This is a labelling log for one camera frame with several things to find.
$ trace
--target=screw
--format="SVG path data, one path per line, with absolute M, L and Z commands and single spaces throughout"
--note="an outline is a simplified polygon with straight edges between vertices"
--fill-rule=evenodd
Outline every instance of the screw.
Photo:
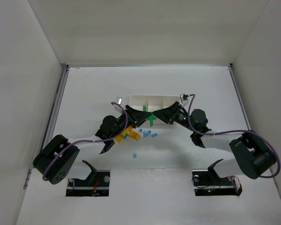
M 199 176 L 198 176 L 198 175 L 194 175 L 193 181 L 194 181 L 194 182 L 198 182 L 198 181 L 199 181 Z
M 108 183 L 110 180 L 111 180 L 111 179 L 110 179 L 109 176 L 105 176 L 105 177 L 104 177 L 104 182 L 105 182 L 105 183 Z

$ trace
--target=red wire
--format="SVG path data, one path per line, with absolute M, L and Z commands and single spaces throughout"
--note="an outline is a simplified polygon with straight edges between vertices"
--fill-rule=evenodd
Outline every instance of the red wire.
M 99 178 L 97 177 L 96 179 L 96 183 L 95 183 L 95 186 L 94 186 L 94 189 L 93 189 L 93 192 L 91 194 L 91 196 L 93 196 L 94 192 L 96 191 L 96 187 L 99 185 Z

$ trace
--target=white wall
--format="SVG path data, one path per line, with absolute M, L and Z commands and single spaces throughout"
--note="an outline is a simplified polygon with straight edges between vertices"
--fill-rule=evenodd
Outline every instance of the white wall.
M 29 0 L 61 63 L 232 63 L 268 0 Z
M 281 0 L 269 2 L 233 71 L 252 128 L 269 139 L 281 158 Z M 276 181 L 281 194 L 281 173 Z
M 15 223 L 61 66 L 27 0 L 0 0 L 0 224 Z

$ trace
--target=white table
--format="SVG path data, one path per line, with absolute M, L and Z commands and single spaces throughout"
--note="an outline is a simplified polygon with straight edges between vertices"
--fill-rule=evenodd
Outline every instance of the white table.
M 110 104 L 116 97 L 126 105 L 132 94 L 182 93 L 197 95 L 193 106 L 206 112 L 213 130 L 247 129 L 228 67 L 85 67 L 70 69 L 54 135 L 92 136 L 106 115 L 119 116 Z M 66 180 L 53 186 L 34 169 L 18 225 L 281 225 L 281 200 L 272 179 L 240 176 L 240 198 L 195 197 L 191 169 L 233 155 L 194 146 L 191 132 L 179 125 L 151 130 L 158 137 L 126 138 L 87 159 L 97 169 L 111 169 L 109 197 L 64 197 Z

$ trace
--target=white container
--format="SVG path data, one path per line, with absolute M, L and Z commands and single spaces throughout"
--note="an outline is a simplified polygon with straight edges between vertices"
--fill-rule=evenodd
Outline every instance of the white container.
M 180 102 L 179 96 L 166 96 L 166 95 L 131 95 L 129 106 L 133 109 L 143 111 L 143 106 L 146 106 L 147 112 L 153 112 L 159 109 L 164 109 L 175 102 Z M 162 122 L 160 119 L 154 121 L 154 127 L 158 128 L 159 125 L 165 125 L 170 127 L 166 123 Z M 145 122 L 142 127 L 149 127 L 149 121 Z

